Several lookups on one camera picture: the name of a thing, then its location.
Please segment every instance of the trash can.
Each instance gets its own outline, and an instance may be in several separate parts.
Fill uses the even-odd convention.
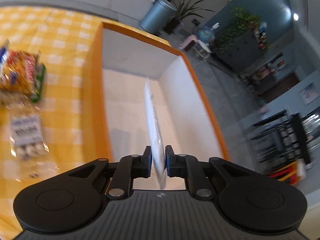
[[[141,20],[140,26],[146,32],[155,34],[176,12],[176,7],[167,0],[156,0],[150,11]]]

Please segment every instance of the metal screw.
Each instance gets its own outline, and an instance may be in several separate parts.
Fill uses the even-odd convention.
[[[207,189],[207,188],[202,188],[197,190],[196,194],[200,197],[209,197],[211,196],[212,192],[211,190]]]
[[[124,194],[124,191],[120,188],[113,188],[109,190],[109,195],[112,197],[120,197]]]

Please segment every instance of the yellow checkered tablecloth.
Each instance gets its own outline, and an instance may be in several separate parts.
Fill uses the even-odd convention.
[[[10,49],[40,50],[40,62],[47,67],[40,109],[45,142],[60,172],[84,162],[82,66],[100,23],[98,17],[54,8],[0,8],[0,42],[9,39]],[[12,209],[15,196],[44,178],[17,179],[20,171],[10,156],[6,109],[0,109],[0,149],[0,239],[7,240],[21,231]]]

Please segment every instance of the picture on wall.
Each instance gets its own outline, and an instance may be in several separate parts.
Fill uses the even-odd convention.
[[[319,96],[319,94],[316,91],[314,84],[311,83],[301,92],[299,92],[299,96],[306,106],[310,104],[313,100],[315,100]]]

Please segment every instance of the open box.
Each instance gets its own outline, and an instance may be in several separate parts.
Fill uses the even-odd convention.
[[[142,155],[150,145],[144,105],[148,77],[164,147],[170,144],[175,154],[194,155],[199,161],[213,156],[228,159],[219,126],[186,56],[128,26],[109,22],[103,27],[97,33],[102,77],[93,74],[97,80],[91,87],[102,85],[103,102],[96,110],[101,114],[104,107],[105,120],[96,125],[105,126],[107,157],[118,162],[126,155]],[[134,188],[158,189],[154,172],[149,179],[136,179]],[[182,179],[168,178],[166,189],[183,188]]]

